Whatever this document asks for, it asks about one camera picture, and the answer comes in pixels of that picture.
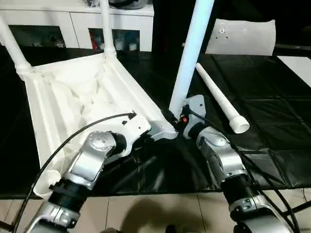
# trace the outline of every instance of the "tiled floor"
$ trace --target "tiled floor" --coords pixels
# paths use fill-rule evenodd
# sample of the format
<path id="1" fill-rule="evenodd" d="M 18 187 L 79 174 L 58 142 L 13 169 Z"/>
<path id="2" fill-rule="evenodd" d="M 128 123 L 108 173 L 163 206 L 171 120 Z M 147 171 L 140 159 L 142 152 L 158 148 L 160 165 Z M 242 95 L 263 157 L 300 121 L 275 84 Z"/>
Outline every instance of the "tiled floor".
<path id="1" fill-rule="evenodd" d="M 304 202 L 301 190 L 282 193 L 292 207 Z M 267 194 L 282 207 L 274 192 Z M 27 226 L 41 202 L 32 200 L 29 203 L 18 232 Z M 10 223 L 20 204 L 20 200 L 0 201 L 1 220 Z M 108 227 L 124 233 L 164 233 L 170 224 L 177 226 L 178 232 L 232 233 L 235 225 L 222 193 L 89 198 L 81 214 L 71 233 L 100 233 Z M 311 209 L 297 214 L 303 233 L 311 233 L 309 216 Z"/>

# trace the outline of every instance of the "white pipe connector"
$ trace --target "white pipe connector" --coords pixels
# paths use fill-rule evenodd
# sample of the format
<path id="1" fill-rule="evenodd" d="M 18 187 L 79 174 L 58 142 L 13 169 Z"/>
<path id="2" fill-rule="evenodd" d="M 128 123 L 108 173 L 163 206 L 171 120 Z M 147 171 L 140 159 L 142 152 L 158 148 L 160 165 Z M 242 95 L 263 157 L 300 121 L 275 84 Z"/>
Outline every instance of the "white pipe connector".
<path id="1" fill-rule="evenodd" d="M 109 9 L 110 7 L 108 0 L 101 0 L 101 15 L 102 15 L 103 35 L 104 35 L 104 53 L 106 56 L 115 57 L 117 54 L 116 49 L 113 45 Z"/>
<path id="2" fill-rule="evenodd" d="M 21 52 L 9 26 L 0 15 L 0 36 L 1 42 L 8 50 L 17 73 L 25 73 L 32 70 L 31 65 L 27 62 L 24 54 Z"/>
<path id="3" fill-rule="evenodd" d="M 170 102 L 170 111 L 179 119 L 190 87 L 214 0 L 196 0 L 184 52 Z"/>
<path id="4" fill-rule="evenodd" d="M 196 69 L 201 75 L 203 81 L 206 86 L 209 88 L 213 97 L 218 102 L 219 106 L 223 110 L 224 114 L 229 120 L 229 125 L 232 128 L 234 133 L 243 133 L 249 129 L 249 123 L 247 120 L 241 116 L 238 111 L 233 107 L 230 101 L 226 98 L 226 96 L 221 92 L 219 87 L 215 84 L 212 78 L 208 75 L 208 73 L 203 69 L 201 64 L 196 64 Z"/>

